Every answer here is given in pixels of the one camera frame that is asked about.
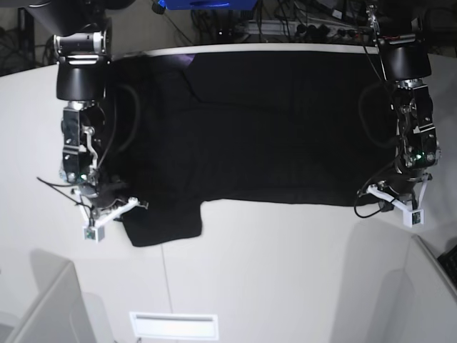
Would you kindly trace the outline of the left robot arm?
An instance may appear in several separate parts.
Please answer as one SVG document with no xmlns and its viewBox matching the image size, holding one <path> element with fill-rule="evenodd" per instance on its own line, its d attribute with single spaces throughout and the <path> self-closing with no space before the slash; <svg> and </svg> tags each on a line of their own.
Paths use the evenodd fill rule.
<svg viewBox="0 0 457 343">
<path fill-rule="evenodd" d="M 384 19 L 377 1 L 366 2 L 366 14 L 383 73 L 377 84 L 363 90 L 358 110 L 363 110 L 366 95 L 381 86 L 387 92 L 398 126 L 393 138 L 375 143 L 379 147 L 395 148 L 393 161 L 370 177 L 356 198 L 367 195 L 377 198 L 380 212 L 399 209 L 403 223 L 412 227 L 424 223 L 422 203 L 427 184 L 432 180 L 427 170 L 441 158 L 433 123 L 433 101 L 423 81 L 431 75 L 431 65 L 419 19 L 406 29 L 397 29 Z"/>
</svg>

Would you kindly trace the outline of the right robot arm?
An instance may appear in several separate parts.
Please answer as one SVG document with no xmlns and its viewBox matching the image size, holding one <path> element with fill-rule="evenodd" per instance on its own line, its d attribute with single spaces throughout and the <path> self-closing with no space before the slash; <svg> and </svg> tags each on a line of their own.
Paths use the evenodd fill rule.
<svg viewBox="0 0 457 343">
<path fill-rule="evenodd" d="M 61 172 L 92 209 L 117 204 L 119 185 L 102 168 L 116 132 L 116 105 L 106 103 L 111 20 L 131 1 L 28 1 L 26 10 L 53 35 L 56 96 L 66 101 Z"/>
</svg>

